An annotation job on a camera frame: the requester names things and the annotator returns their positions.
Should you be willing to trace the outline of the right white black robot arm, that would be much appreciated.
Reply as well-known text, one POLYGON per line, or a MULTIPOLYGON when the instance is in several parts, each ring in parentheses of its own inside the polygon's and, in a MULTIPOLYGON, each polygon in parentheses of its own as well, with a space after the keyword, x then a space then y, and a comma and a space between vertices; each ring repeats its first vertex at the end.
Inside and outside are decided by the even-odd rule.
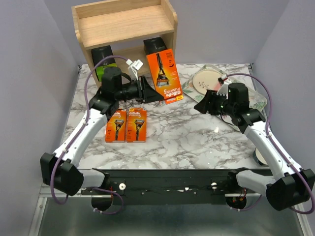
POLYGON ((230 171, 227 189, 233 193, 250 189, 265 196, 269 204, 278 211, 315 197, 312 188, 315 174, 303 169, 272 136, 264 115, 250 108, 249 91, 243 83, 232 83, 221 87, 223 92, 208 90, 194 109, 202 114, 231 117, 241 133, 255 145, 267 162, 272 175, 262 176, 246 168, 230 171))

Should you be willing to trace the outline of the black green razor box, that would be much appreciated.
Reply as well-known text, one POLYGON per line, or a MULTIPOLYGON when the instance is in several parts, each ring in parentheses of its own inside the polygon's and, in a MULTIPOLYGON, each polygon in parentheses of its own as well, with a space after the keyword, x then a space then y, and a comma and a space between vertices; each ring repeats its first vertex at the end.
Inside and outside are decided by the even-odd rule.
MULTIPOLYGON (((94 48, 91 50, 91 53, 92 53, 94 65, 99 63, 102 59, 106 58, 107 56, 113 55, 113 52, 112 52, 110 45, 104 46, 104 47, 99 47, 99 48, 94 48)), ((117 67, 117 64, 116 64, 116 61, 114 58, 104 60, 103 63, 97 67, 97 69, 95 70, 95 73, 96 73, 96 76, 97 76, 99 82, 101 82, 105 68, 110 67, 110 66, 117 67)))
POLYGON ((167 50, 167 46, 161 37, 146 39, 143 41, 143 44, 146 55, 167 50))

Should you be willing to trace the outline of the light wooden two-tier shelf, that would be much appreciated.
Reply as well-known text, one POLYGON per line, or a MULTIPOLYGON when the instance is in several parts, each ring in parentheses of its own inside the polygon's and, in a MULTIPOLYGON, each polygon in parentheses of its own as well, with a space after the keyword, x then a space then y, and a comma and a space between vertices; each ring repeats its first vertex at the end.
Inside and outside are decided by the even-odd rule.
POLYGON ((167 0, 105 0, 73 6, 76 38, 90 69, 92 49, 160 36, 176 49, 178 18, 167 0))

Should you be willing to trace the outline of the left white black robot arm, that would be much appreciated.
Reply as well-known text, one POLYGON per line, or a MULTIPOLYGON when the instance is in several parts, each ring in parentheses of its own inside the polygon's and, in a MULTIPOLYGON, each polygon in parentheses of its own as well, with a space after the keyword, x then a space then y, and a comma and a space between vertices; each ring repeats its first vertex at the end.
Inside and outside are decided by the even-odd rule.
POLYGON ((88 103, 88 108, 68 139, 52 154, 44 153, 40 159, 44 184, 52 190, 73 196, 79 189, 92 187, 98 194, 109 189, 106 174, 102 171, 81 171, 77 167, 95 135, 101 130, 119 108, 120 101, 135 99, 142 103, 161 101, 162 95, 155 91, 145 76, 135 80, 128 77, 118 67, 107 67, 101 79, 101 86, 88 103))

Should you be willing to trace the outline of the black green razor box front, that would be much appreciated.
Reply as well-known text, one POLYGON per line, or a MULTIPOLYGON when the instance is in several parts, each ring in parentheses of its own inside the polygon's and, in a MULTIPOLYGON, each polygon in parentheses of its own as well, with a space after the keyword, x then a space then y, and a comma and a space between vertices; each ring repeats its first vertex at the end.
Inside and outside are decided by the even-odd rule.
MULTIPOLYGON (((92 53, 94 65, 99 63, 102 59, 106 58, 107 56, 113 55, 113 52, 112 52, 110 45, 104 46, 104 47, 99 47, 99 48, 94 48, 91 50, 91 53, 92 53)), ((117 67, 117 64, 116 64, 116 61, 114 58, 104 60, 103 63, 97 67, 97 69, 95 70, 95 73, 96 73, 96 76, 97 76, 99 82, 101 82, 105 68, 110 67, 110 66, 117 67)))

